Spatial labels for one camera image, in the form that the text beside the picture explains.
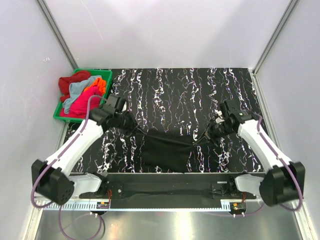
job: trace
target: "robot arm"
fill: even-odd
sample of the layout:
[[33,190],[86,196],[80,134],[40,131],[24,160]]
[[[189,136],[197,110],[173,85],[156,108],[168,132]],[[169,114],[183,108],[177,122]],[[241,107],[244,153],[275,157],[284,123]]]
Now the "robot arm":
[[124,98],[110,95],[104,105],[90,111],[89,119],[82,121],[77,131],[58,151],[44,162],[36,160],[31,167],[33,184],[42,171],[52,164],[41,178],[36,192],[59,205],[63,205],[71,197],[103,190],[100,189],[100,186],[104,178],[99,174],[85,173],[70,176],[70,173],[91,144],[108,129],[119,128],[127,137],[137,131],[144,134],[133,115],[126,111],[126,108],[127,102]]
[[[260,126],[256,114],[241,111],[234,100],[225,101],[220,105],[220,109],[219,117],[210,121],[195,145],[218,145],[221,137],[238,133],[257,155],[266,175],[257,177],[243,174],[236,177],[234,181],[237,190],[261,196],[268,206],[298,199],[304,190],[305,168],[302,163],[293,163],[277,148]],[[300,189],[296,188],[288,168]]]

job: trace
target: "pink cloth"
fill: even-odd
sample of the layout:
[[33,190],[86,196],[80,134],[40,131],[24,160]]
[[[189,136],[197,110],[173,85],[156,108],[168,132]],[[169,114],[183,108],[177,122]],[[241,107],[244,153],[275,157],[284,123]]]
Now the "pink cloth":
[[[65,114],[64,109],[62,108],[60,117],[84,119],[87,114],[88,100],[92,95],[102,95],[97,85],[92,86],[87,91],[81,93],[74,103],[71,104],[68,114]],[[90,110],[99,107],[100,101],[101,98],[99,97],[92,98],[90,101]]]

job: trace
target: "cable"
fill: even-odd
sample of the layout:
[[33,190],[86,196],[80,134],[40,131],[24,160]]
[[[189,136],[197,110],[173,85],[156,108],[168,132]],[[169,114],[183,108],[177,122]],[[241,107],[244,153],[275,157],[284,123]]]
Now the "cable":
[[[87,108],[86,108],[86,115],[85,115],[85,120],[84,120],[84,124],[83,124],[83,127],[80,129],[79,133],[72,139],[72,141],[60,152],[60,154],[57,156],[56,159],[54,159],[41,173],[40,175],[37,177],[37,179],[35,180],[34,182],[34,185],[32,187],[32,190],[31,190],[31,195],[30,195],[30,200],[31,200],[31,204],[37,208],[37,209],[43,209],[49,205],[51,205],[53,202],[49,202],[45,205],[37,205],[36,201],[35,201],[35,192],[36,192],[36,189],[37,189],[37,186],[40,182],[40,180],[42,179],[42,177],[47,173],[47,171],[58,161],[58,159],[60,159],[63,154],[70,148],[70,146],[79,138],[79,136],[82,134],[82,132],[85,130],[86,126],[87,126],[87,123],[88,123],[88,120],[89,120],[89,113],[90,113],[90,102],[91,102],[91,99],[93,98],[100,98],[104,101],[107,101],[107,99],[105,99],[104,97],[102,96],[99,96],[99,95],[92,95],[89,99],[88,99],[88,104],[87,104]],[[62,227],[62,223],[61,223],[61,211],[62,211],[62,206],[60,207],[59,209],[59,212],[58,212],[58,221],[59,221],[59,228],[60,228],[60,231],[62,232],[62,234],[69,240],[76,240],[72,237],[69,237],[66,232],[64,231],[64,228]],[[89,238],[88,240],[93,240],[100,232],[101,230],[101,226],[102,226],[102,223],[103,223],[103,219],[101,216],[99,216],[98,214],[96,214],[96,216],[98,216],[99,220],[100,220],[100,225],[99,225],[99,228],[97,230],[97,232],[93,235],[93,237]]]
[[291,171],[291,169],[289,168],[289,166],[286,164],[286,162],[285,162],[281,157],[278,157],[279,154],[277,153],[277,151],[272,147],[272,145],[269,143],[269,141],[268,141],[268,140],[265,138],[265,136],[260,132],[260,124],[261,124],[262,119],[263,119],[262,116],[259,115],[259,114],[257,114],[257,113],[255,113],[255,112],[253,112],[253,114],[259,117],[259,120],[258,120],[258,124],[257,124],[257,126],[256,126],[256,129],[258,130],[260,137],[263,139],[263,141],[265,142],[265,144],[267,144],[267,146],[270,148],[270,150],[273,152],[273,154],[279,159],[279,161],[282,163],[282,165],[283,165],[283,166],[285,167],[285,169],[288,171],[290,177],[292,178],[292,181],[293,181],[293,183],[294,183],[294,186],[295,186],[295,188],[296,188],[296,190],[297,190],[297,192],[298,192],[299,204],[298,204],[298,206],[297,206],[296,208],[290,208],[290,207],[287,207],[287,206],[285,206],[285,205],[283,205],[283,204],[281,204],[281,206],[282,206],[284,209],[289,210],[289,211],[292,211],[292,212],[298,211],[298,210],[301,208],[302,204],[303,204],[303,194],[302,194],[302,191],[301,191],[301,189],[300,189],[299,183],[298,183],[298,181],[297,181],[294,173]]
[[[68,236],[67,233],[65,232],[64,228],[62,227],[62,223],[61,223],[61,211],[62,211],[62,206],[60,206],[59,212],[58,212],[58,221],[59,221],[59,228],[60,228],[61,233],[62,233],[67,239],[69,239],[69,240],[77,240],[77,239],[75,239],[75,238],[72,238],[72,237]],[[100,220],[100,225],[99,225],[99,228],[98,228],[98,230],[96,231],[96,233],[95,233],[92,237],[88,238],[87,240],[93,240],[93,239],[95,239],[95,237],[99,234],[99,232],[100,232],[100,230],[101,230],[103,219],[102,219],[102,217],[101,217],[100,215],[98,215],[97,213],[95,214],[95,216],[99,218],[99,220]]]
[[89,113],[90,113],[90,102],[91,99],[93,98],[100,98],[104,101],[107,101],[107,99],[105,99],[102,96],[99,95],[92,95],[91,97],[89,97],[88,99],[88,104],[87,104],[87,108],[86,108],[86,116],[85,116],[85,121],[83,124],[83,127],[80,129],[80,132],[74,137],[74,139],[72,139],[72,141],[60,152],[60,154],[57,156],[57,159],[53,160],[48,166],[46,166],[46,168],[40,173],[40,175],[37,177],[37,179],[34,182],[34,185],[32,187],[31,190],[31,195],[30,195],[30,200],[31,200],[31,204],[37,208],[37,209],[43,209],[45,207],[48,207],[50,204],[52,204],[53,202],[49,202],[45,205],[37,205],[36,201],[35,201],[35,192],[37,189],[38,184],[40,183],[40,180],[42,179],[42,177],[47,173],[47,171],[58,161],[59,158],[62,157],[62,155],[70,148],[70,146],[78,139],[78,137],[80,137],[80,135],[82,134],[82,132],[85,130],[88,120],[89,120]]
[[228,191],[228,189],[229,188],[227,188],[224,192],[222,192],[222,186],[221,186],[221,189],[219,190],[220,192],[217,192],[218,190],[216,190],[216,189],[214,189],[213,191],[211,191],[211,193],[213,193],[213,194],[219,194],[219,195],[224,195],[224,194],[226,194],[227,193],[227,191]]
[[107,193],[108,193],[108,196],[109,196],[109,202],[108,202],[108,205],[107,206],[100,206],[99,208],[100,209],[110,209],[110,206],[111,206],[111,196],[112,196],[112,191],[111,191],[111,189],[109,189],[108,191],[107,191]]
[[[64,227],[63,227],[63,230],[66,230],[66,229],[69,228],[71,225],[75,224],[76,221],[82,219],[82,218],[85,217],[85,216],[89,216],[89,215],[91,215],[90,212],[85,213],[85,214],[82,214],[82,215],[76,217],[75,219],[72,219],[72,222],[70,222],[68,225],[64,226]],[[49,227],[50,227],[50,229],[52,230],[53,233],[59,233],[59,232],[61,232],[61,231],[60,231],[60,227],[59,227],[59,229],[53,229],[53,228],[51,227],[51,223],[50,223],[50,222],[48,223],[48,225],[49,225]]]
[[246,193],[245,192],[243,193],[243,199],[242,199],[241,203],[246,203]]

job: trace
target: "metal frame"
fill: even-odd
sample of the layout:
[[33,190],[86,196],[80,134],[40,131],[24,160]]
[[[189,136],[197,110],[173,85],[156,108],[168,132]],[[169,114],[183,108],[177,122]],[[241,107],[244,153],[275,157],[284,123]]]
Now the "metal frame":
[[[39,5],[41,12],[43,13],[46,21],[48,22],[54,36],[56,37],[61,49],[63,50],[66,58],[68,59],[69,63],[71,64],[73,69],[78,68],[78,64],[77,64],[75,58],[73,57],[69,47],[67,46],[66,41],[64,40],[47,4],[45,3],[45,0],[35,0],[35,1]],[[253,81],[253,84],[254,84],[254,87],[256,90],[258,102],[260,104],[261,111],[264,116],[264,121],[265,121],[267,130],[268,130],[268,134],[269,134],[270,138],[274,141],[274,143],[279,148],[280,148],[280,143],[278,141],[278,138],[277,138],[277,135],[275,132],[275,128],[272,123],[272,119],[270,117],[261,86],[260,86],[259,81],[257,79],[257,73],[261,69],[261,66],[263,65],[265,59],[267,58],[269,52],[271,51],[273,45],[275,44],[277,38],[281,34],[282,30],[284,29],[286,23],[288,22],[290,16],[292,15],[294,9],[296,8],[296,6],[298,5],[299,2],[300,2],[300,0],[291,0],[290,1],[283,16],[280,19],[278,25],[276,26],[270,40],[268,41],[262,55],[260,56],[257,64],[255,65],[253,70],[250,71],[251,79]],[[62,129],[59,142],[57,143],[57,149],[60,146],[62,146],[62,144],[63,144],[67,128],[68,128],[68,124],[65,124]],[[44,197],[37,197],[37,200],[38,200],[38,204],[40,204],[40,205],[44,204],[46,201],[46,199]],[[38,231],[38,227],[40,224],[40,219],[41,219],[42,213],[43,213],[43,209],[36,209],[33,207],[30,209],[30,212],[28,215],[27,227],[25,229],[23,240],[34,240],[35,239],[37,231]],[[300,232],[302,234],[303,239],[304,240],[317,240],[318,238],[317,238],[314,226],[311,222],[311,218],[310,218],[310,215],[309,215],[309,212],[308,212],[308,209],[307,209],[305,203],[303,203],[301,210],[295,212],[295,216],[296,216],[297,223],[298,223],[298,226],[299,226],[299,229],[300,229]]]
[[[267,131],[268,131],[268,135],[271,138],[271,140],[281,150],[281,146],[280,146],[279,140],[276,135],[275,127],[272,122],[270,112],[267,107],[267,102],[266,102],[265,97],[263,95],[263,92],[262,92],[259,80],[257,78],[257,75],[253,73],[253,70],[249,70],[249,72],[250,72],[250,76],[251,76],[252,82],[255,87],[256,96],[258,98],[258,102],[260,105],[260,109],[262,111],[264,122],[265,122],[265,125],[267,128]],[[297,207],[298,202],[294,201],[292,203],[292,205],[293,205],[293,207]],[[313,223],[311,221],[310,214],[308,212],[306,203],[303,202],[302,208],[299,211],[295,211],[294,214],[295,214],[295,217],[296,217],[296,220],[297,220],[297,223],[298,223],[303,240],[317,240],[318,237],[317,237],[315,228],[313,226]]]
[[275,30],[269,40],[269,42],[267,43],[267,45],[265,46],[265,49],[263,50],[262,55],[260,56],[257,64],[255,65],[255,67],[252,70],[254,74],[257,74],[259,72],[262,64],[266,60],[269,52],[271,51],[277,38],[279,37],[280,33],[282,32],[282,30],[286,26],[290,16],[292,15],[293,11],[295,10],[295,8],[299,2],[300,2],[300,0],[291,0],[289,5],[286,7],[278,25],[276,26],[276,28],[275,28]]
[[38,4],[41,12],[43,13],[43,16],[45,17],[45,20],[47,21],[48,25],[50,26],[53,35],[55,36],[57,42],[59,43],[62,51],[64,52],[66,58],[68,59],[70,65],[72,66],[73,70],[79,68],[78,64],[72,55],[66,41],[62,37],[62,34],[44,0],[35,0],[36,3]]

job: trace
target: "black cloth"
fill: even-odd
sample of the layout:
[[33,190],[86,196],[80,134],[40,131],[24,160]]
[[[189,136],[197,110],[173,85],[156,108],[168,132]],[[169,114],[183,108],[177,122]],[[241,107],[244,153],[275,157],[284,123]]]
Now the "black cloth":
[[141,160],[145,166],[158,166],[162,172],[186,173],[193,150],[191,135],[177,136],[151,129],[144,137]]

